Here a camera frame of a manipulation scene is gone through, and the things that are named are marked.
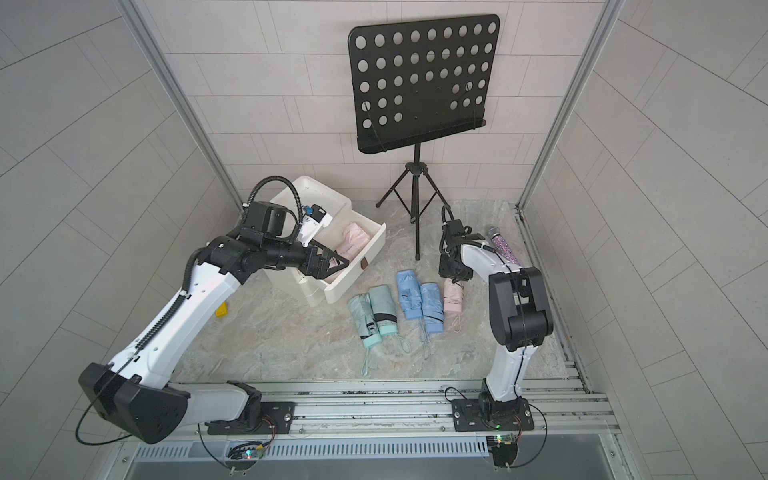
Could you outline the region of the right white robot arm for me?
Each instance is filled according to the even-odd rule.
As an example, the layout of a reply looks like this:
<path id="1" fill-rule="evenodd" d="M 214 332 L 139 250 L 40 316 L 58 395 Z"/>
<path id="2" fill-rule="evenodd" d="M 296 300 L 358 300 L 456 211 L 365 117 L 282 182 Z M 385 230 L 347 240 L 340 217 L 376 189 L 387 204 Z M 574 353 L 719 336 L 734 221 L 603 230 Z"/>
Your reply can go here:
<path id="1" fill-rule="evenodd" d="M 441 209 L 442 235 L 438 272 L 444 283 L 443 310 L 462 311 L 463 287 L 473 278 L 488 287 L 488 320 L 497 343 L 494 360 L 475 399 L 460 394 L 451 401 L 458 432 L 534 429 L 532 408 L 523 397 L 525 372 L 546 337 L 554 330 L 540 270 L 504 257 L 496 246 Z"/>

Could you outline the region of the pink umbrella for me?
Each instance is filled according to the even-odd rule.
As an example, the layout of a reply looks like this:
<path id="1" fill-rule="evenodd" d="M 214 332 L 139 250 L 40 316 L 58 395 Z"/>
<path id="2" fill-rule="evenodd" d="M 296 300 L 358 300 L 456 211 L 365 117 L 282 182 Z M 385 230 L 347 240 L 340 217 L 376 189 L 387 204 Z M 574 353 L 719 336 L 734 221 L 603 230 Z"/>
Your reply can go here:
<path id="1" fill-rule="evenodd" d="M 449 315 L 463 312 L 464 285 L 460 281 L 446 278 L 443 286 L 443 311 Z"/>
<path id="2" fill-rule="evenodd" d="M 372 237 L 356 222 L 350 222 L 343 230 L 342 242 L 335 253 L 352 263 L 371 242 Z"/>

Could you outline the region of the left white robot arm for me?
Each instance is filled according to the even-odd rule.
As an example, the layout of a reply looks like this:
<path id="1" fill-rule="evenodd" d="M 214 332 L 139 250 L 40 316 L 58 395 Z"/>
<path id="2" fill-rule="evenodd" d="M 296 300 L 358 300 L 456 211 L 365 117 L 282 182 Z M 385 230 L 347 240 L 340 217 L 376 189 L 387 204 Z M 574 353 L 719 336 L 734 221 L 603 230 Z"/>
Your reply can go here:
<path id="1" fill-rule="evenodd" d="M 175 388 L 170 377 L 215 311 L 261 270 L 295 268 L 324 280 L 349 262 L 316 240 L 348 199 L 302 176 L 268 176 L 251 190 L 239 223 L 193 251 L 176 296 L 107 364 L 91 363 L 78 383 L 90 409 L 147 444 L 177 428 L 206 423 L 214 434 L 246 434 L 276 423 L 261 410 L 262 394 L 237 381 Z"/>

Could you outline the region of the white top drawer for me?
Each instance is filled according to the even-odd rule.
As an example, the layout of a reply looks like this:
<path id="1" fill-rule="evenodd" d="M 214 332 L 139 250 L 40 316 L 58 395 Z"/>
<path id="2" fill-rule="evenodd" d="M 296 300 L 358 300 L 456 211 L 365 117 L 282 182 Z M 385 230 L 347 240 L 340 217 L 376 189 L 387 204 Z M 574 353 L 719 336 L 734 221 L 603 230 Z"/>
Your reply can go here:
<path id="1" fill-rule="evenodd" d="M 310 297 L 312 306 L 317 306 L 322 302 L 332 304 L 340 300 L 384 246 L 386 224 L 376 223 L 351 208 L 344 208 L 333 218 L 330 226 L 324 228 L 315 237 L 315 240 L 341 254 L 344 245 L 348 242 L 348 235 L 345 234 L 345 231 L 351 224 L 355 224 L 364 231 L 369 237 L 369 241 L 363 247 L 357 247 L 357 254 L 349 260 L 349 265 L 336 273 L 333 278 L 317 280 L 308 277 L 308 280 L 311 280 L 315 287 L 315 291 Z"/>

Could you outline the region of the white three-drawer cabinet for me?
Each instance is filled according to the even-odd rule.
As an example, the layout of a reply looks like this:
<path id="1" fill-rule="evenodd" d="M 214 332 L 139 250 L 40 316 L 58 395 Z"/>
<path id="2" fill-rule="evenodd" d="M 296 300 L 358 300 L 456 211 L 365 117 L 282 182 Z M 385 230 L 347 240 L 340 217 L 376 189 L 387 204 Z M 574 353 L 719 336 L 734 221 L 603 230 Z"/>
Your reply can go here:
<path id="1" fill-rule="evenodd" d="M 321 228 L 314 236 L 314 240 L 339 253 L 345 242 L 344 230 L 353 221 L 352 201 L 309 176 L 297 178 L 293 181 L 293 185 L 302 205 L 317 204 L 332 217 L 329 225 Z M 286 268 L 281 271 L 266 270 L 265 275 L 275 288 L 287 293 L 302 305 L 317 307 L 327 302 L 325 290 L 331 285 L 328 280 L 306 276 L 296 268 Z"/>

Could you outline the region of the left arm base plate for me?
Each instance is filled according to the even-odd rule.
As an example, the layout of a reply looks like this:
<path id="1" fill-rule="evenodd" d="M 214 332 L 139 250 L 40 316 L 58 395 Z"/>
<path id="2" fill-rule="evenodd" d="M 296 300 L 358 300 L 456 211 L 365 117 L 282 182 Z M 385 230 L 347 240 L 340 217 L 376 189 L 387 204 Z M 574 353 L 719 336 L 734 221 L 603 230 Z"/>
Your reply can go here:
<path id="1" fill-rule="evenodd" d="M 213 436 L 288 434 L 295 408 L 295 402 L 249 402 L 240 416 L 234 420 L 207 422 L 207 434 Z"/>

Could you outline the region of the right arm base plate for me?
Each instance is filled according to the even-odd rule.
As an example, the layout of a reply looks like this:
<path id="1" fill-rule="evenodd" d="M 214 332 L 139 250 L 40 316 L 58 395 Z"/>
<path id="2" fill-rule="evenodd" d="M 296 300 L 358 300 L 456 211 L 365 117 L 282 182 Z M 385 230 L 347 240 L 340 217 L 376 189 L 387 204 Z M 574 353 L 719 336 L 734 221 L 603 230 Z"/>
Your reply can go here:
<path id="1" fill-rule="evenodd" d="M 527 432 L 535 429 L 527 399 L 499 402 L 491 397 L 457 398 L 450 401 L 457 432 Z"/>

